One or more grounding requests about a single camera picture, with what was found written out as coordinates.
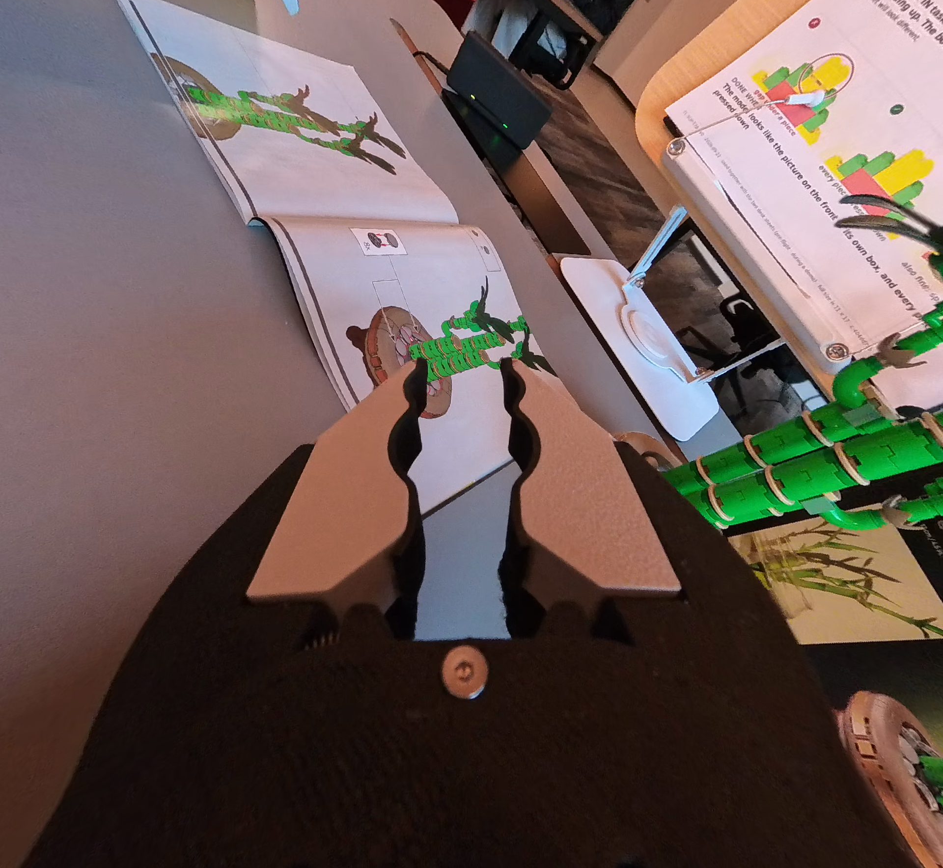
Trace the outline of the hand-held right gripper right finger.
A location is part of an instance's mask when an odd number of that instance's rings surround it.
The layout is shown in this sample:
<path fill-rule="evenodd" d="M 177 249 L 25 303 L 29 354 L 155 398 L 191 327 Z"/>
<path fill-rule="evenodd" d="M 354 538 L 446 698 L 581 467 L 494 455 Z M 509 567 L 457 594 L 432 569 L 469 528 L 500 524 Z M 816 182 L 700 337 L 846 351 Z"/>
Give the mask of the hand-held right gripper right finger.
<path fill-rule="evenodd" d="M 681 582 L 612 436 L 524 361 L 502 359 L 501 379 L 521 471 L 498 570 L 510 636 L 535 635 L 560 603 L 595 620 L 609 599 L 678 597 Z"/>

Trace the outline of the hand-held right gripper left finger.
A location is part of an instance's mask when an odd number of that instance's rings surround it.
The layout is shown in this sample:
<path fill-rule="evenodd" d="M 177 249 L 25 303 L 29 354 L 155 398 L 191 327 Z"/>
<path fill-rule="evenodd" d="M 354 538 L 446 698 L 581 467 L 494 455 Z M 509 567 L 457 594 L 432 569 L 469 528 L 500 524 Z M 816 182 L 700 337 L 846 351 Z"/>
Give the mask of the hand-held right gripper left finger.
<path fill-rule="evenodd" d="M 252 602 L 315 601 L 342 618 L 376 606 L 411 639 L 425 571 L 417 488 L 427 364 L 408 362 L 324 432 L 247 589 Z"/>

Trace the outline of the building instruction booklet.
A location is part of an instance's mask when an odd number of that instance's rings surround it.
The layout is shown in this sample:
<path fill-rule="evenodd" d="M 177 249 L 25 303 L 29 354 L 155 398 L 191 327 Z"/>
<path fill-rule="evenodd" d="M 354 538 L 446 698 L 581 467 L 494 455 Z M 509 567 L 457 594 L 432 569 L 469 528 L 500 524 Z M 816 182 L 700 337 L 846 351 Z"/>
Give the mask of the building instruction booklet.
<path fill-rule="evenodd" d="M 348 411 L 426 361 L 430 513 L 510 462 L 500 361 L 552 373 L 495 243 L 461 224 L 355 69 L 163 0 L 116 0 L 247 223 L 273 235 Z"/>

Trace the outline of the white desk stand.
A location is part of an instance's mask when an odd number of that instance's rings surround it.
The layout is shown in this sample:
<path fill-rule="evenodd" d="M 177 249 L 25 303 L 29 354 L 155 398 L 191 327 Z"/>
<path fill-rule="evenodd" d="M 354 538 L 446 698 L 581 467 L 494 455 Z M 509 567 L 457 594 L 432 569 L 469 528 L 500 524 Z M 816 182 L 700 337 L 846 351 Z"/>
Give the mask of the white desk stand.
<path fill-rule="evenodd" d="M 772 341 L 750 346 L 746 353 L 723 357 L 718 369 L 695 365 L 679 338 L 643 290 L 656 256 L 687 232 L 687 209 L 674 206 L 638 263 L 630 270 L 618 261 L 569 256 L 560 260 L 563 279 L 577 302 L 626 372 L 655 417 L 676 441 L 688 441 L 719 411 L 710 382 L 753 357 L 784 344 Z"/>

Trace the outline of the grey desk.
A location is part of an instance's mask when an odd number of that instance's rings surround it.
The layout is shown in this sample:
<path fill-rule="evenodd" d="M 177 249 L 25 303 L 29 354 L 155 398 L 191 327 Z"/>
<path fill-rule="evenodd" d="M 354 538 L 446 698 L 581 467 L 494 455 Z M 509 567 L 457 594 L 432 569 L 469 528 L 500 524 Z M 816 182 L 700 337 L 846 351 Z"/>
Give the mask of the grey desk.
<path fill-rule="evenodd" d="M 431 0 L 165 0 L 353 65 L 605 429 L 657 434 L 411 52 Z M 115 0 L 2 0 L 2 866 L 55 809 L 182 565 L 343 413 L 275 241 L 247 227 Z"/>

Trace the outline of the green brick bamboo model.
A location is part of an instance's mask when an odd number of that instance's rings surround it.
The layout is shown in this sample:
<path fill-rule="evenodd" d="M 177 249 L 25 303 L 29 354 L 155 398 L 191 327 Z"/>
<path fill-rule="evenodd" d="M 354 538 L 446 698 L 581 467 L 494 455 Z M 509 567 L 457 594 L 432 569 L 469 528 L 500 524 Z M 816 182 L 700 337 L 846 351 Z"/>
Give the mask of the green brick bamboo model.
<path fill-rule="evenodd" d="M 876 510 L 840 508 L 841 492 L 941 465 L 941 409 L 895 406 L 875 384 L 890 368 L 921 367 L 941 349 L 941 302 L 911 333 L 893 333 L 874 354 L 834 377 L 832 401 L 706 457 L 666 469 L 664 478 L 716 528 L 729 531 L 797 511 L 818 515 L 832 534 L 917 530 L 941 517 L 941 479 L 920 497 L 894 496 Z"/>

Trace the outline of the black power box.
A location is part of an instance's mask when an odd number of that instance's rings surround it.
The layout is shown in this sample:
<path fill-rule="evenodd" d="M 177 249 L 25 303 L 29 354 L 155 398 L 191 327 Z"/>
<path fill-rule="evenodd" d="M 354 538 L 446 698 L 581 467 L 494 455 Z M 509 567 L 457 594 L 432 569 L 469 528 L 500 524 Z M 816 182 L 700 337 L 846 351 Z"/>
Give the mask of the black power box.
<path fill-rule="evenodd" d="M 464 37 L 446 82 L 520 150 L 552 114 L 530 79 L 476 31 Z"/>

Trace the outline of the bamboo set box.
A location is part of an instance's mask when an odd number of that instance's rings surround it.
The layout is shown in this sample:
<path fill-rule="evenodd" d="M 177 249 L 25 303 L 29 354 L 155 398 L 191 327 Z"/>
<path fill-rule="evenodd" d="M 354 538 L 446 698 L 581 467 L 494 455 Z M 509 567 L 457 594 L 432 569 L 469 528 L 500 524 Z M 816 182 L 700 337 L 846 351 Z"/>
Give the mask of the bamboo set box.
<path fill-rule="evenodd" d="M 819 516 L 730 536 L 836 705 L 868 690 L 941 730 L 941 517 L 854 531 Z"/>

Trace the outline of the printed instruction sheet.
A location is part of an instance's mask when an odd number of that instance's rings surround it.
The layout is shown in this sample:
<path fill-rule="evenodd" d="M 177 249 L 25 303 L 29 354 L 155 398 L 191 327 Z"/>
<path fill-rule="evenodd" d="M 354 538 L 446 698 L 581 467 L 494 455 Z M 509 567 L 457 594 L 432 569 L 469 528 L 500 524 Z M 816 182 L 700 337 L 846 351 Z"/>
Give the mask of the printed instruction sheet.
<path fill-rule="evenodd" d="M 666 168 L 825 372 L 941 300 L 924 247 L 835 226 L 879 212 L 855 192 L 941 222 L 941 19 L 941 0 L 811 0 L 666 108 Z"/>

